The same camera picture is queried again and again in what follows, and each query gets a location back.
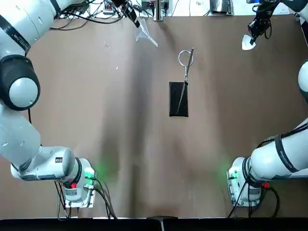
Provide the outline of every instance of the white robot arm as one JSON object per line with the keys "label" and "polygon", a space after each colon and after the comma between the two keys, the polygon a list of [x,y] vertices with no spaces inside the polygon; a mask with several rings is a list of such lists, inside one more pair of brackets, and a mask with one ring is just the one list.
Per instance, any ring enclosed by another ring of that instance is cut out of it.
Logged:
{"label": "white robot arm", "polygon": [[92,207],[95,172],[86,159],[66,147],[43,147],[40,134],[20,111],[39,98],[31,45],[52,26],[61,10],[84,0],[0,0],[0,156],[22,180],[56,180],[67,207]]}
{"label": "white robot arm", "polygon": [[[308,62],[298,75],[299,89],[308,103]],[[294,130],[264,140],[248,158],[238,157],[227,171],[233,205],[256,206],[263,182],[308,178],[308,118]]]}

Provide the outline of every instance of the plastic funnel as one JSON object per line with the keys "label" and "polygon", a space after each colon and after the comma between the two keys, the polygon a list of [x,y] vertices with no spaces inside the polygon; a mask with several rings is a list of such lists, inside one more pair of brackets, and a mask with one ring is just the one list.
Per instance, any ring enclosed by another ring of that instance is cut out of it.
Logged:
{"label": "plastic funnel", "polygon": [[146,25],[145,19],[142,19],[140,21],[140,27],[138,27],[136,33],[136,42],[138,39],[144,38],[144,39],[149,39],[156,47],[158,47],[157,42],[150,36],[148,27]]}

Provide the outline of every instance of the brown tabletop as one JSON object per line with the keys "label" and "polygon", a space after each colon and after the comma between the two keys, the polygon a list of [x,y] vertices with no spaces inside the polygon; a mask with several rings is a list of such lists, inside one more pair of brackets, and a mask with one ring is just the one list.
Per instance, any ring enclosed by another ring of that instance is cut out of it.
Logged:
{"label": "brown tabletop", "polygon": [[[68,146],[89,159],[107,181],[118,217],[227,216],[225,172],[233,160],[308,115],[297,85],[308,51],[300,25],[292,15],[273,16],[271,39],[260,37],[255,49],[243,51],[252,19],[147,19],[158,48],[147,40],[136,43],[128,19],[49,32],[28,56],[41,84],[32,121],[42,144]],[[183,81],[178,53],[192,46],[189,118],[169,117],[168,83]],[[0,172],[7,208],[0,218],[56,216],[52,181],[13,179],[3,159]],[[279,216],[308,215],[305,180],[273,185],[281,198]],[[269,194],[254,216],[270,216],[274,207]],[[95,208],[80,214],[105,216],[99,195]]]}

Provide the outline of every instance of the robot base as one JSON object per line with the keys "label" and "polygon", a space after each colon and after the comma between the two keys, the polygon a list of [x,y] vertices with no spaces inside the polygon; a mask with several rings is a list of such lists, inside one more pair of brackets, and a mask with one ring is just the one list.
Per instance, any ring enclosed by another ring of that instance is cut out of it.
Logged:
{"label": "robot base", "polygon": [[[238,200],[238,207],[249,207],[248,203],[248,183],[245,184],[245,178],[242,171],[242,164],[244,158],[239,157],[234,162],[232,167],[227,170],[227,183],[228,183],[228,192],[230,201],[232,206],[235,206],[235,203]],[[250,206],[254,207],[260,203],[260,194],[261,188],[254,188],[250,186],[249,189],[249,199],[250,199]]]}
{"label": "robot base", "polygon": [[79,159],[82,166],[81,177],[75,189],[65,188],[65,207],[67,208],[93,208],[95,199],[95,181],[89,180],[85,176],[93,174],[94,169],[87,159]]}

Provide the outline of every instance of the red button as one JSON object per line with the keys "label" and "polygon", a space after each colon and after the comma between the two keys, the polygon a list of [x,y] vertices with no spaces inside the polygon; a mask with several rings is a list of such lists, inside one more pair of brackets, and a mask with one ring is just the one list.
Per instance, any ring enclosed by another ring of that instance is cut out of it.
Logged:
{"label": "red button", "polygon": [[269,184],[270,184],[270,183],[268,183],[268,182],[264,182],[262,185],[263,185],[264,188],[268,189],[268,188],[270,187]]}

